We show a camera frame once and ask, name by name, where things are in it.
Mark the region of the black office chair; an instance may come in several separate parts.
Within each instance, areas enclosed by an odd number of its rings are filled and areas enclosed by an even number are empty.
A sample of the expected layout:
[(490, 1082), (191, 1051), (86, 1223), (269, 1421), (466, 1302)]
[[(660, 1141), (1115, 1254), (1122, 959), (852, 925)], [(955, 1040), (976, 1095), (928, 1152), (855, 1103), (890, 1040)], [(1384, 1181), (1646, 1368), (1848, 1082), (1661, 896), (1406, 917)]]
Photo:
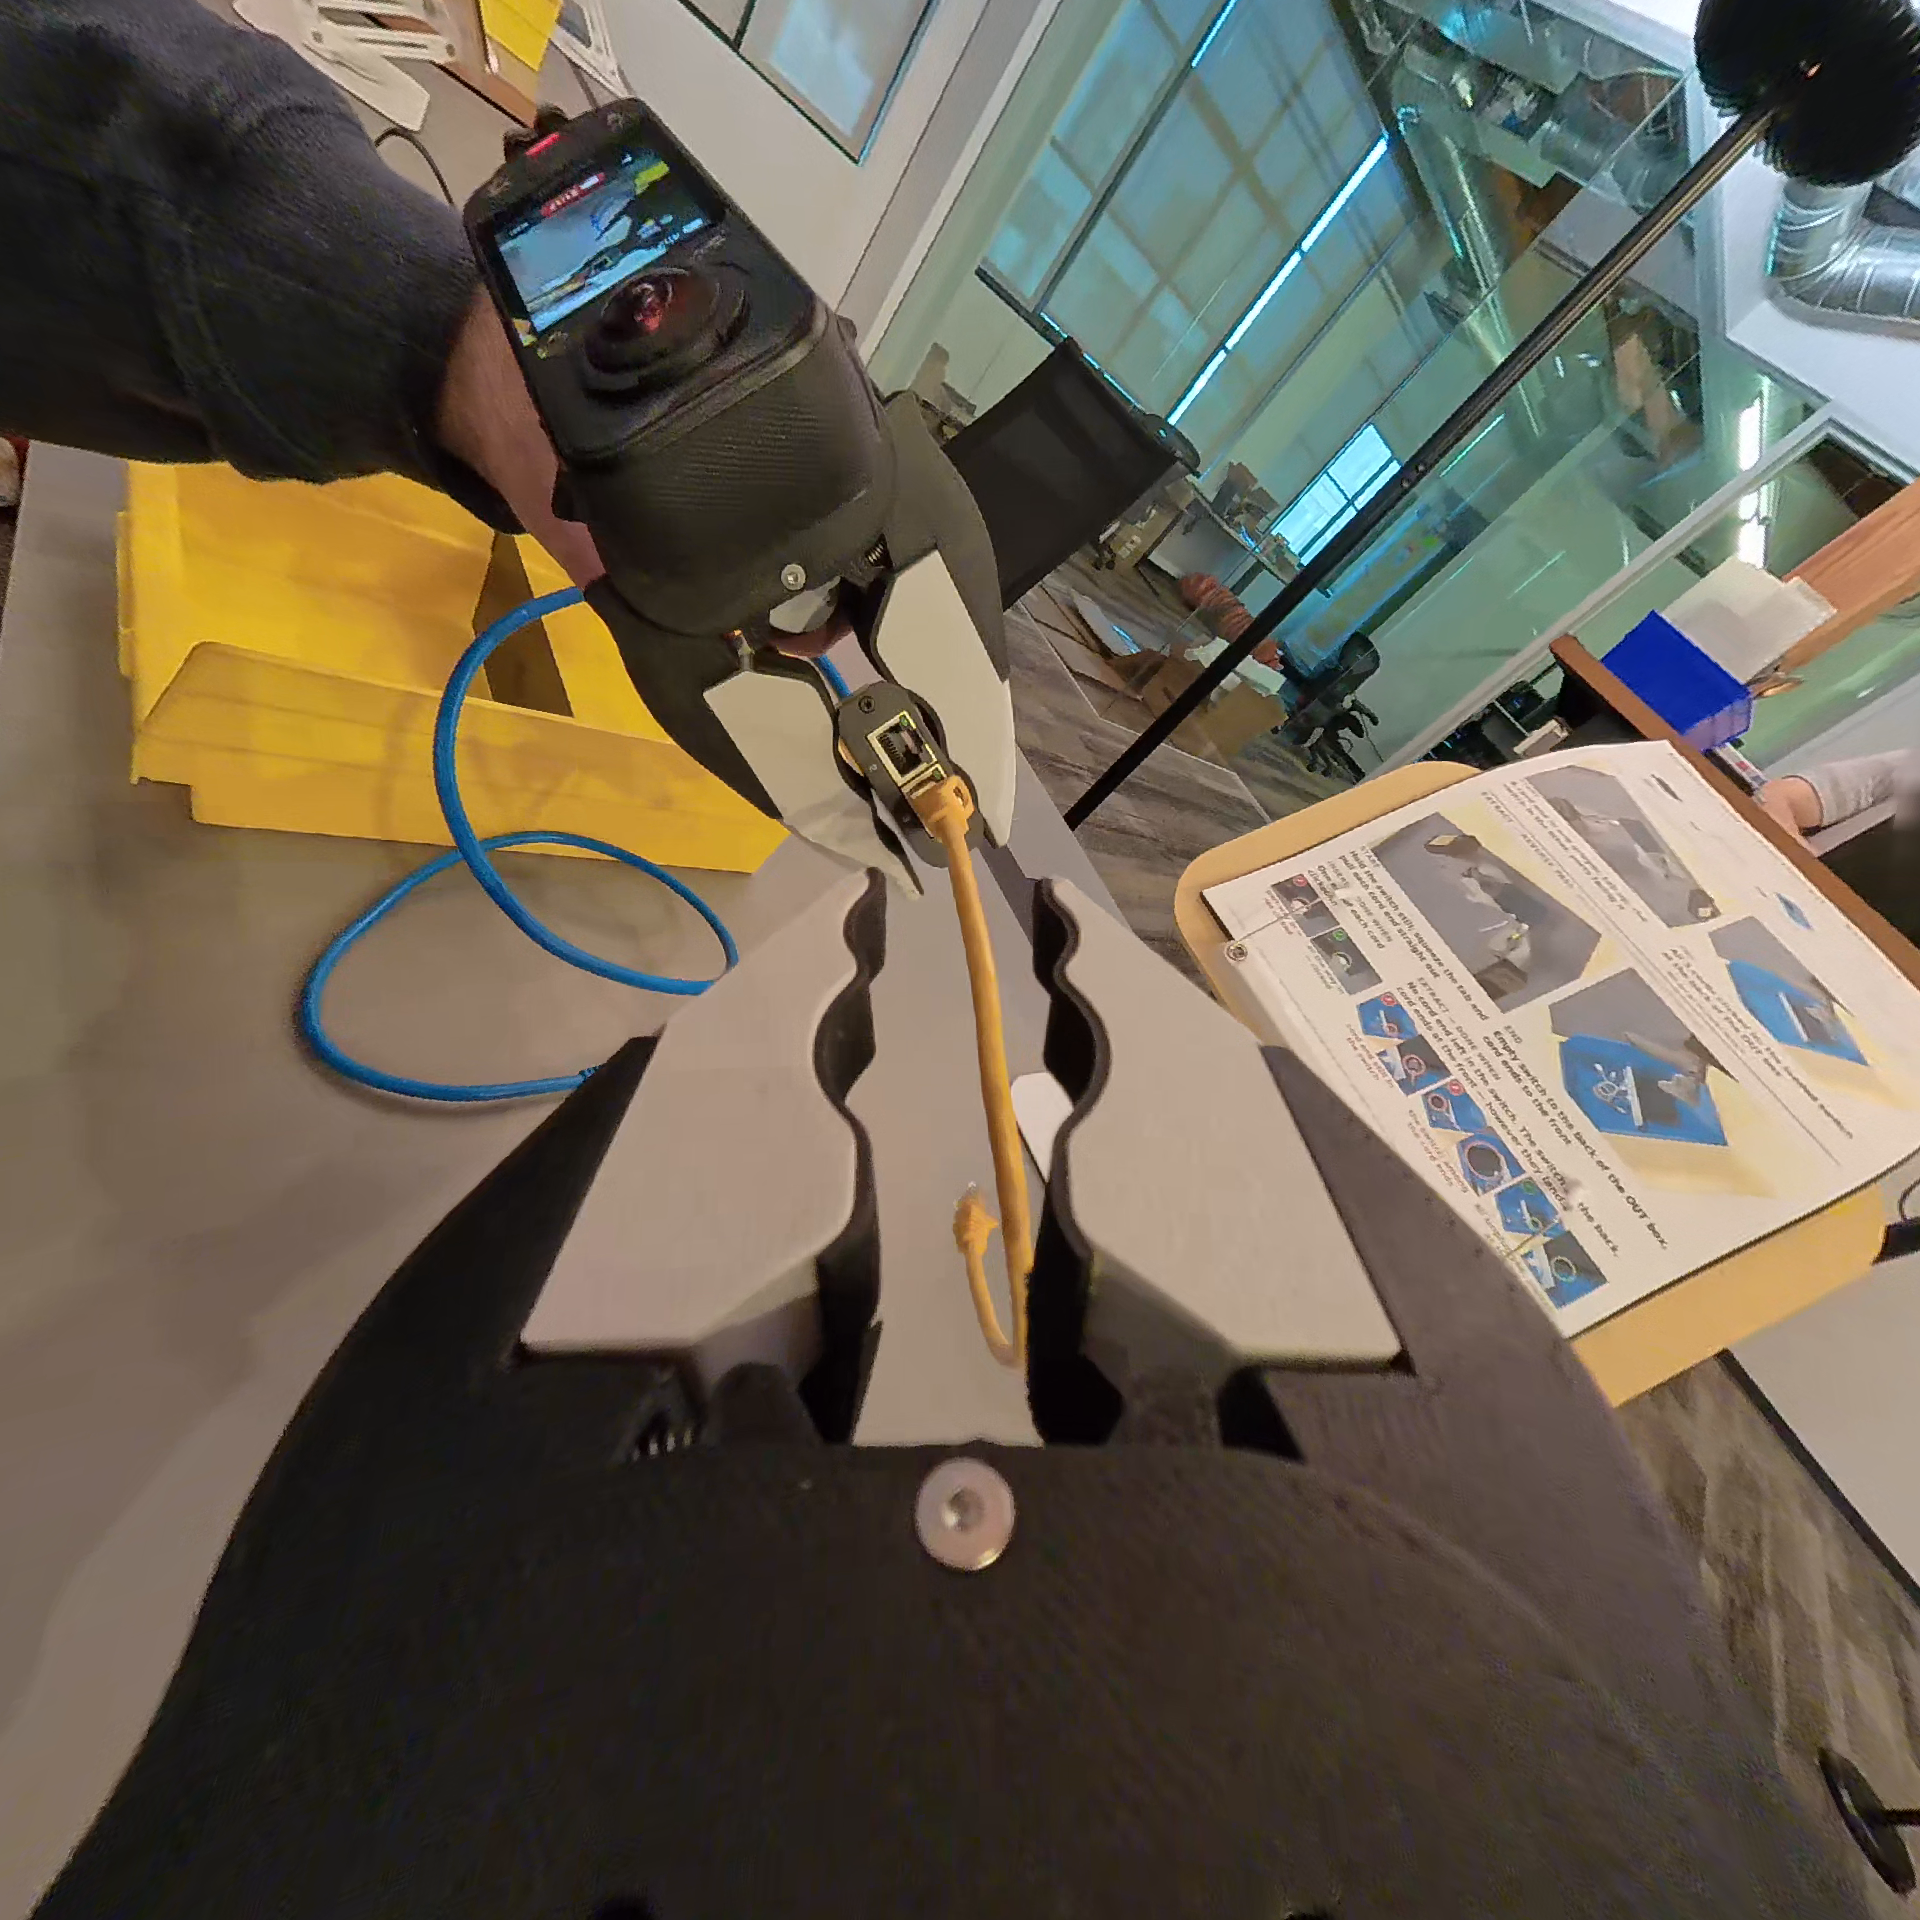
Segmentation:
[(988, 526), (1005, 608), (1199, 467), (1187, 434), (1127, 397), (1077, 341), (1060, 341), (944, 452)]

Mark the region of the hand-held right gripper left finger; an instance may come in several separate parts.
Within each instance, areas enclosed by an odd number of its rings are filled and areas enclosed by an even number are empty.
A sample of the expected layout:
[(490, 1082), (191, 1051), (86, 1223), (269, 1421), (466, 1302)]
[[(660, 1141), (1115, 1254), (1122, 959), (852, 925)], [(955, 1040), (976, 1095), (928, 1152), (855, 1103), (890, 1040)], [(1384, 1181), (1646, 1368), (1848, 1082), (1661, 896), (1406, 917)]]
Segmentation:
[(890, 884), (839, 879), (659, 1035), (520, 1344), (674, 1363), (707, 1402), (779, 1372), (848, 1443), (880, 1335), (874, 1062)]

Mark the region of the person's left hand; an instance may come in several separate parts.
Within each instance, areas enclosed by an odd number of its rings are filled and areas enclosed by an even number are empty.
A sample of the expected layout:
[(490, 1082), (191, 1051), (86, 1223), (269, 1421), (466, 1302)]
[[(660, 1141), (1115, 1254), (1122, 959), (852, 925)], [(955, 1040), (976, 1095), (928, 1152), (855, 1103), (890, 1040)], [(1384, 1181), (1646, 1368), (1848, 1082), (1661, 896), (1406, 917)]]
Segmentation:
[(436, 434), (443, 450), (499, 496), (574, 584), (588, 587), (606, 573), (588, 530), (552, 512), (560, 456), (484, 292), (472, 294), (453, 334)]

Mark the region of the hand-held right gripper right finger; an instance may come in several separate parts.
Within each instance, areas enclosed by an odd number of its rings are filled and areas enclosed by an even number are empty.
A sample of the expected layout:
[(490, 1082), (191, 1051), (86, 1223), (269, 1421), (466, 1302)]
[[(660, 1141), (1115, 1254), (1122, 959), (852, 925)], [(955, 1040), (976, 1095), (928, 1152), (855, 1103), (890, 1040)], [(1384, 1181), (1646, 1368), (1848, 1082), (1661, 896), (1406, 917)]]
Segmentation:
[(1107, 1445), (1155, 1388), (1224, 1445), (1285, 1445), (1270, 1378), (1399, 1375), (1382, 1304), (1259, 1037), (1069, 879), (1037, 879), (1046, 1152), (1024, 1392)]

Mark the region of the silver ventilation duct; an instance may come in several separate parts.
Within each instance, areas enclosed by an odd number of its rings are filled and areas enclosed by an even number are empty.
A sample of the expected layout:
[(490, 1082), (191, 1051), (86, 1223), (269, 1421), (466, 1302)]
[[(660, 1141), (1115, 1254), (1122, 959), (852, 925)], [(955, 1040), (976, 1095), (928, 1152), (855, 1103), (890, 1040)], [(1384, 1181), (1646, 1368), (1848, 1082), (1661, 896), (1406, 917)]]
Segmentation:
[(1917, 332), (1917, 228), (1874, 218), (1872, 183), (1787, 181), (1773, 215), (1770, 290), (1822, 323)]

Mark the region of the blue plastic bin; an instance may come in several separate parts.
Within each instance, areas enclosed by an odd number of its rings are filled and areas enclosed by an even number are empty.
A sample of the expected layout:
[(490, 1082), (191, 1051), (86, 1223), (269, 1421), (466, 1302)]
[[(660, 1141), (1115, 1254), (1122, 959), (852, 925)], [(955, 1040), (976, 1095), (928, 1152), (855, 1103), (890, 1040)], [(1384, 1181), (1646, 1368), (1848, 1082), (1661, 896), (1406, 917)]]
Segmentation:
[(1646, 613), (1600, 664), (1696, 752), (1735, 746), (1756, 698), (1661, 613)]

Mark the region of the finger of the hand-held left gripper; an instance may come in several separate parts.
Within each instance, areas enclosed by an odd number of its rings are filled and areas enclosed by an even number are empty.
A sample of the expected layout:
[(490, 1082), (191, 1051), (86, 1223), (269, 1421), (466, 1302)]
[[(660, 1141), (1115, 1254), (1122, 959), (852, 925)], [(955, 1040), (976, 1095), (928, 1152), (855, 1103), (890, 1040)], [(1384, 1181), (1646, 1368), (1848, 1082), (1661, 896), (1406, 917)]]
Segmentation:
[(709, 687), (703, 704), (791, 836), (882, 875), (906, 898), (923, 898), (871, 782), (843, 754), (837, 699), (813, 667), (742, 667)]
[(882, 587), (868, 659), (940, 722), (949, 765), (972, 782), (988, 843), (1008, 847), (1019, 765), (1013, 687), (936, 549)]

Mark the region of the black ethernet splitter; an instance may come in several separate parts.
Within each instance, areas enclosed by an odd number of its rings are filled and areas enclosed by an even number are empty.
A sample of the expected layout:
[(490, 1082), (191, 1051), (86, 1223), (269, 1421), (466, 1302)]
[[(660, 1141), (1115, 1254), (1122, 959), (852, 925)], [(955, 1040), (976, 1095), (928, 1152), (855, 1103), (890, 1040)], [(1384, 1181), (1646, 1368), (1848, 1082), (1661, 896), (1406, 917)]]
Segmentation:
[(894, 682), (880, 679), (839, 699), (835, 726), (840, 752), (886, 799), (911, 803), (920, 789), (954, 775), (928, 711)]

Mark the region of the fuzzy microphone on black pole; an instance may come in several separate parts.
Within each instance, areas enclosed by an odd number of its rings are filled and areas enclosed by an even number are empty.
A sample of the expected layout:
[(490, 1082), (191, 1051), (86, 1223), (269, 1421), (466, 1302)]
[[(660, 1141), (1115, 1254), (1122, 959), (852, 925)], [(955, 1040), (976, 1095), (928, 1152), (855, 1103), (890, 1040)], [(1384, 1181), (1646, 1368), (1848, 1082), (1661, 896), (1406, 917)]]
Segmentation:
[(1422, 485), (1476, 439), (1525, 380), (1749, 152), (1810, 186), (1866, 186), (1917, 139), (1917, 23), (1909, 3), (1709, 3), (1694, 69), (1731, 122), (1684, 174), (1554, 302), (1525, 338), (1279, 587), (1247, 628), (1064, 808), (1077, 831), (1165, 748), (1256, 647), (1376, 541)]

